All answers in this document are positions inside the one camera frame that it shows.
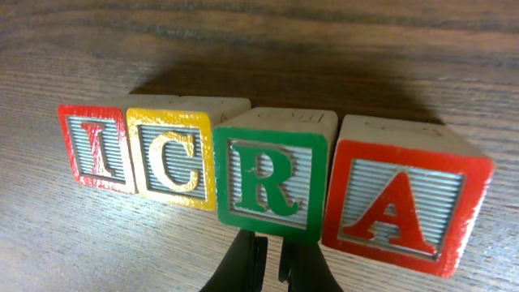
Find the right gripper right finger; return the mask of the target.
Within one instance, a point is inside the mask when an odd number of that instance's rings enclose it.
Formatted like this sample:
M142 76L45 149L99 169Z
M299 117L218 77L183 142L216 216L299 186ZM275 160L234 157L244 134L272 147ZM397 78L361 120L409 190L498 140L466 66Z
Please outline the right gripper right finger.
M278 280L288 283L288 292L343 292L318 243L284 238Z

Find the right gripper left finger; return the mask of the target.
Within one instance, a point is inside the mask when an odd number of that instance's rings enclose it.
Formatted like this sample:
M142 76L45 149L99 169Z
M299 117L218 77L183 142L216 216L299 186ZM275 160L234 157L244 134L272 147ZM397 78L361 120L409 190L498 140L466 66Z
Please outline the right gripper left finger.
M200 292L260 292L263 288L268 238L240 230Z

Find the green R block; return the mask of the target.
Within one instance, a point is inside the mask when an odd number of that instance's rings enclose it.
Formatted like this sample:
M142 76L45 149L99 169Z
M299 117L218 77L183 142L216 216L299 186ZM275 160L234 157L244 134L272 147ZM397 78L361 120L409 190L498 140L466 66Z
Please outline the green R block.
M256 107L215 127L220 222L318 242L337 127L331 110L274 107Z

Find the red A block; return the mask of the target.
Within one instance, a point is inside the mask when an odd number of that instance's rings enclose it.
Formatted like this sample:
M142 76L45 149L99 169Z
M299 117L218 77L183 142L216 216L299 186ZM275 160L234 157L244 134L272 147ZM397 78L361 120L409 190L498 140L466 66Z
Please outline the red A block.
M460 263L494 163L440 124L346 115L322 242L437 277Z

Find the yellow C block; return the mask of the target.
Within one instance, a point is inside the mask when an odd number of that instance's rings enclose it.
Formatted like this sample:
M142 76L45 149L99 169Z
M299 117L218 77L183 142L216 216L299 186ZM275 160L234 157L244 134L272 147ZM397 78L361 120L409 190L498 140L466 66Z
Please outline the yellow C block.
M127 110L137 189L169 204L216 209L213 128L251 109L243 97L155 96Z

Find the red I block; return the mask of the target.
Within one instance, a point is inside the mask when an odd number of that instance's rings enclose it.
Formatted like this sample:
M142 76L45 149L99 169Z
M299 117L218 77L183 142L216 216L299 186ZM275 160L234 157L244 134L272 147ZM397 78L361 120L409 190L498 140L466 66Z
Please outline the red I block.
M58 106L58 117L75 181L136 193L127 130L127 110L168 106L175 95L126 94Z

